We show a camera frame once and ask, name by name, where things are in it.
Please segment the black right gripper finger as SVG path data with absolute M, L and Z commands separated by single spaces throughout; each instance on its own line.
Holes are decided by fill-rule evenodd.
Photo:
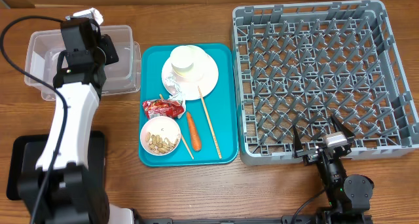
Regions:
M 342 132 L 346 137 L 348 142 L 353 142 L 355 138 L 355 134 L 349 130 L 346 126 L 344 126 L 335 115 L 331 115 L 331 122 L 336 132 Z
M 298 158 L 301 156 L 301 153 L 304 151 L 301 140 L 299 138 L 299 133 L 297 132 L 296 126 L 292 126 L 293 131 L 293 157 Z

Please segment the white tissue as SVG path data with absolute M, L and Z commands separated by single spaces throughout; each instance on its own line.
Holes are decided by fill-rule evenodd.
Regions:
M 101 25 L 104 21 L 103 15 L 98 9 L 95 8 L 81 10 L 65 17 L 66 20 L 70 20 L 71 18 L 91 18 L 95 20 L 99 25 Z

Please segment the red snack wrapper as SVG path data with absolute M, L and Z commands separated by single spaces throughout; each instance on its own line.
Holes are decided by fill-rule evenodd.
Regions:
M 159 116 L 180 118 L 185 112 L 182 103 L 177 100 L 146 100 L 142 107 L 148 119 Z

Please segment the orange carrot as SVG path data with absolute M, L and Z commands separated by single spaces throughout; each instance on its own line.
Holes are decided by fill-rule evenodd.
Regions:
M 192 148 L 196 152 L 199 152 L 202 149 L 202 142 L 200 140 L 200 136 L 198 134 L 197 127 L 194 123 L 193 117 L 189 112 L 187 112 L 187 122 L 188 122 L 188 126 L 189 126 Z

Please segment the cream plastic cup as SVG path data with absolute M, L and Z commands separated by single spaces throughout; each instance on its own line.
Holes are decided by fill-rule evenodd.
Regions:
M 173 70 L 184 77 L 192 69 L 194 63 L 192 49 L 185 45 L 175 47 L 170 54 L 170 63 Z

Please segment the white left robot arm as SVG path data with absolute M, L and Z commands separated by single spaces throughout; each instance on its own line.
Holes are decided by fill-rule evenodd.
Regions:
M 106 80 L 104 67 L 118 61 L 111 38 L 93 18 L 60 23 L 65 50 L 51 89 L 56 108 L 46 146 L 18 192 L 32 223 L 141 223 L 132 208 L 109 203 L 103 181 L 89 170 L 92 119 Z

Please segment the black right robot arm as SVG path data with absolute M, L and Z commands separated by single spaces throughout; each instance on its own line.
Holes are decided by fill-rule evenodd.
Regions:
M 305 166 L 316 165 L 323 189 L 307 200 L 293 214 L 292 223 L 372 223 L 365 215 L 371 207 L 374 183 L 367 176 L 348 175 L 341 157 L 351 153 L 355 134 L 345 127 L 334 115 L 330 117 L 335 132 L 323 137 L 315 148 L 304 150 L 297 128 L 293 129 L 294 157 L 301 158 Z M 325 193 L 329 206 L 320 207 L 314 215 L 301 215 L 309 203 Z

